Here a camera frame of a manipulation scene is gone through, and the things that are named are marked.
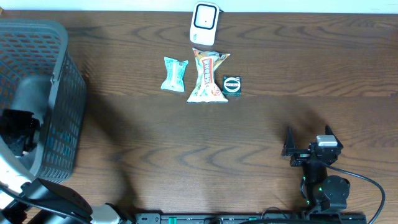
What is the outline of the white barcode scanner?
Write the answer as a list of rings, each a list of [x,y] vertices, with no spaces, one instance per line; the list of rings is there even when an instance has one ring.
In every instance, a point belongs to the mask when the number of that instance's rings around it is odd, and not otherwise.
[[[215,43],[220,9],[210,2],[197,2],[190,26],[190,41],[194,44],[212,46]]]

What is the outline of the small green round-logo box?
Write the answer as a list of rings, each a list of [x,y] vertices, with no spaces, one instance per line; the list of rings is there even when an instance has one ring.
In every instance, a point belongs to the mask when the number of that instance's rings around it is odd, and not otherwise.
[[[241,77],[224,76],[222,92],[226,96],[241,96]]]

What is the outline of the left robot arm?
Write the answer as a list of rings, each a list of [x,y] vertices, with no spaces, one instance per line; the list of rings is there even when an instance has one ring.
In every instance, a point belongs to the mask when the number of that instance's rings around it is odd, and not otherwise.
[[[32,149],[39,120],[29,111],[5,109],[1,115],[1,223],[135,223],[111,203],[90,206],[76,191],[35,177],[16,157]]]

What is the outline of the teal snack pack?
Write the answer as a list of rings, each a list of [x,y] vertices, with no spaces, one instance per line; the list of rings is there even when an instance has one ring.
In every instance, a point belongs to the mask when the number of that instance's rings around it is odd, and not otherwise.
[[[178,61],[174,58],[164,57],[164,63],[165,69],[167,71],[167,76],[161,85],[161,89],[184,92],[185,85],[183,78],[189,61]]]

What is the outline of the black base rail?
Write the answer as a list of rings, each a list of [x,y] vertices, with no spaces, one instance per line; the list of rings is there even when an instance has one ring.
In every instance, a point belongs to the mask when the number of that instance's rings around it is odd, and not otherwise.
[[[310,215],[302,218],[296,214],[266,213],[265,215],[176,215],[159,213],[137,213],[134,215],[137,224],[241,224],[241,223],[340,223],[366,224],[364,215]]]

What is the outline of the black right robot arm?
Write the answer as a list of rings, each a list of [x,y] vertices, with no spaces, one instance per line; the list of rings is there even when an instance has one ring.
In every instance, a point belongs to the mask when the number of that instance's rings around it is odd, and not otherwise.
[[[338,215],[347,208],[350,182],[338,175],[328,175],[326,170],[338,160],[342,149],[342,143],[329,126],[306,149],[296,147],[292,131],[287,129],[282,155],[290,158],[290,166],[303,170],[301,191],[308,203],[302,212],[305,219],[322,214]]]

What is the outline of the yellow snack bag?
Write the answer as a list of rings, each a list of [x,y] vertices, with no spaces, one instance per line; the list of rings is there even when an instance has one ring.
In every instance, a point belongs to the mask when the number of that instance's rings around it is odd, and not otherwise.
[[[227,103],[215,81],[215,71],[230,56],[228,53],[192,48],[197,67],[197,82],[187,103]]]

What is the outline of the blue mouthwash bottle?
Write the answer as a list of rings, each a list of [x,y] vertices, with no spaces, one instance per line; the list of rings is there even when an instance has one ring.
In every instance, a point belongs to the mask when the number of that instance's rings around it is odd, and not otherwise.
[[[50,124],[48,146],[60,157],[74,159],[76,153],[77,137],[69,129],[59,128]]]

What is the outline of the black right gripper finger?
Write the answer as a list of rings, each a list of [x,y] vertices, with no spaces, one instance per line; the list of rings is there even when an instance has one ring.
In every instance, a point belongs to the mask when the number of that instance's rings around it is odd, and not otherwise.
[[[294,139],[292,131],[287,127],[287,134],[282,152],[292,152],[295,149]]]
[[[338,147],[338,148],[343,148],[342,143],[340,140],[335,136],[333,133],[332,129],[330,128],[329,125],[325,126],[325,134],[328,136],[328,139],[326,141],[326,146],[333,146],[333,147]]]

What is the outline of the grey plastic mesh basket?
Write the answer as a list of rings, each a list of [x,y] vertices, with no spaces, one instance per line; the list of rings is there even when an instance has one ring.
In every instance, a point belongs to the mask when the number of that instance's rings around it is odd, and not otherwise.
[[[61,183],[76,160],[46,144],[50,124],[77,137],[86,108],[86,83],[68,52],[68,34],[55,21],[1,19],[1,109],[33,112],[40,122],[33,151],[16,156],[36,177]]]

